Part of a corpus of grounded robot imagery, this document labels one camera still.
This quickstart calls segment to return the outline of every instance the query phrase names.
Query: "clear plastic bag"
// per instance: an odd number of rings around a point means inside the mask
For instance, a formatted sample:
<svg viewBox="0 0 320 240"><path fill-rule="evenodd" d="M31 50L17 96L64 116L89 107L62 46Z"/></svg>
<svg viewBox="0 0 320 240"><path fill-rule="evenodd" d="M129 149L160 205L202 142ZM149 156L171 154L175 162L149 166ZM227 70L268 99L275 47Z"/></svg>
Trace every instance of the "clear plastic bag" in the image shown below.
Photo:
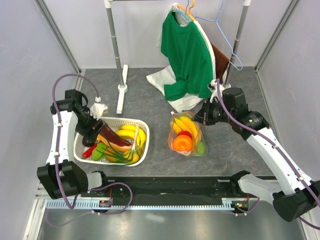
<svg viewBox="0 0 320 240"><path fill-rule="evenodd" d="M171 114L171 130L168 137L169 148L185 156L206 156L208 154L208 146L200 125L192 121L195 114L191 111L177 114L172 112Z"/></svg>

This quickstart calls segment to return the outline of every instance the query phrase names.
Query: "white cloth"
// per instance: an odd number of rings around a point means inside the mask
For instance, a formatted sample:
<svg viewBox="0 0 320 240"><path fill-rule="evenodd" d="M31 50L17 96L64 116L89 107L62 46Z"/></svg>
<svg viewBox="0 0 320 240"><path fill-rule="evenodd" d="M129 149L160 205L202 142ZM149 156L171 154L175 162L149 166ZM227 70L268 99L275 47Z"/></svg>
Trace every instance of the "white cloth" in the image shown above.
<svg viewBox="0 0 320 240"><path fill-rule="evenodd" d="M176 76L171 66L167 66L165 69L146 76L149 83L155 86L164 96L165 95L165 84L174 84L176 82ZM180 99L175 101L168 101L168 103L176 110L178 113L182 111L188 111L193 109L202 98L194 94L186 93Z"/></svg>
<svg viewBox="0 0 320 240"><path fill-rule="evenodd" d="M173 3L169 7L169 11L171 10L179 10L180 8L177 7L178 3ZM180 26L184 27L189 24L189 21L181 14L176 14L177 22ZM212 70L213 70L213 80L216 79L216 59L214 50L211 46L211 43L205 34L204 30L200 26L200 24L197 21L194 21L195 25L199 29L199 32L203 36L203 39L205 41L205 44L210 52L211 61L212 61ZM161 47L162 42L162 31L161 36L159 38L159 41L157 43L158 47ZM165 85L166 84L174 84L176 82L176 76L174 74L174 71L172 70L171 66L167 66L166 68L162 69L161 71L158 71L156 73L153 73L151 75L146 76L146 79L149 83L151 83L153 86L155 86L162 94L165 95ZM200 103L202 98L198 97L194 94L186 93L183 97L181 97L178 100L175 101L168 101L168 103L178 112L182 111L188 111L193 109L198 103Z"/></svg>

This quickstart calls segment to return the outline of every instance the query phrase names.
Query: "laundry basket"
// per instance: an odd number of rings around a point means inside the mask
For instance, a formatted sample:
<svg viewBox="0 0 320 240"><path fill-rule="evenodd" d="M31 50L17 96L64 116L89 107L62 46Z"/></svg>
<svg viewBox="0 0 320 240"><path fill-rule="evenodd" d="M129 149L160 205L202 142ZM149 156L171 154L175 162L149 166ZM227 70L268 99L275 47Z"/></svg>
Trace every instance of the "laundry basket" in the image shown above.
<svg viewBox="0 0 320 240"><path fill-rule="evenodd" d="M88 147L85 147L82 144L83 141L83 136L80 135L79 133L76 134L75 139L74 139L74 144L73 144L73 155L74 157L84 163L90 163L90 164L103 164L103 165L125 165L126 167L133 167L136 165L139 165L146 157L147 151L148 151L148 146L149 146L149 139L150 139L150 130L148 125L141 120L136 120L136 119L128 119L128 118L117 118L117 117L101 117L101 120L105 121L108 126L115 132L121 127L122 125L133 125L133 126L138 126L141 128L146 135L146 141L145 145L143 147L143 152L141 155L141 158L139 161L133 163L133 164L125 164L125 163L116 163L116 162L108 162L105 157L100 159L99 161L93 161L93 159L90 157L86 159L82 159L82 154L88 149Z"/></svg>

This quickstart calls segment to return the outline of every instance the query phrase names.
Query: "blue hanger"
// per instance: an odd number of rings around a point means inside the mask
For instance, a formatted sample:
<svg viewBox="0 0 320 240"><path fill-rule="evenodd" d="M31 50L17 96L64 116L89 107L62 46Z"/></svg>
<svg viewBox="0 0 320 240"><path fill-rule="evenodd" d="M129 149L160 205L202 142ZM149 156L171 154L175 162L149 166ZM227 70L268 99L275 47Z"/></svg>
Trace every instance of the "blue hanger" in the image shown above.
<svg viewBox="0 0 320 240"><path fill-rule="evenodd" d="M202 20L209 21L209 22L216 22L216 25L218 26L218 28L219 28L220 32L222 33L224 39L226 40L226 42L229 44L229 47L231 48L232 55L235 56L235 57L238 59L239 63L241 64L241 68L238 68L238 67L237 67L236 65L234 65L231 61L229 61L229 63L230 63L232 66L234 66L235 69L237 69L238 71L241 71L242 68L244 67L244 65L243 65L242 62L240 61L238 55L236 55L236 54L234 53L233 47L231 46L230 42L228 41L226 35L225 35L224 32L222 31L222 29L221 29L221 27L219 26L219 23L218 23L219 15L220 15L222 6L224 5L224 2L225 2L225 0L222 0L221 7L220 7L220 9L219 9L219 11L218 11L218 13L217 13L217 15L216 15L216 18L215 18L214 20L212 20L212 19L207 19L207 18L202 18L202 17L199 17L199 16L196 16L195 19L198 18L198 19L202 19Z"/></svg>
<svg viewBox="0 0 320 240"><path fill-rule="evenodd" d="M174 13L178 13L181 14L182 16L184 16L185 19L187 19L190 22L192 22L191 18L183 11L179 11L179 10L172 10Z"/></svg>

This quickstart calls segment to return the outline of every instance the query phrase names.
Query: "orange hanger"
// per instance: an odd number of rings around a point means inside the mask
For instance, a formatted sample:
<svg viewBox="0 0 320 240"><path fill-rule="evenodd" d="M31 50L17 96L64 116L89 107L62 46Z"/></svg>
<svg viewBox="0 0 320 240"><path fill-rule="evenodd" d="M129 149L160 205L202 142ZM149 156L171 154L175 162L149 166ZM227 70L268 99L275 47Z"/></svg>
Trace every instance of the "orange hanger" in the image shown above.
<svg viewBox="0 0 320 240"><path fill-rule="evenodd" d="M177 4L176 6L178 8L181 8L186 13L186 9L183 6L181 6L180 4ZM196 20L190 13L187 12L186 14L191 18L192 21Z"/></svg>
<svg viewBox="0 0 320 240"><path fill-rule="evenodd" d="M191 14L191 9L195 6L196 4L196 0L192 0L192 5L189 7L189 10L188 10L188 15Z"/></svg>

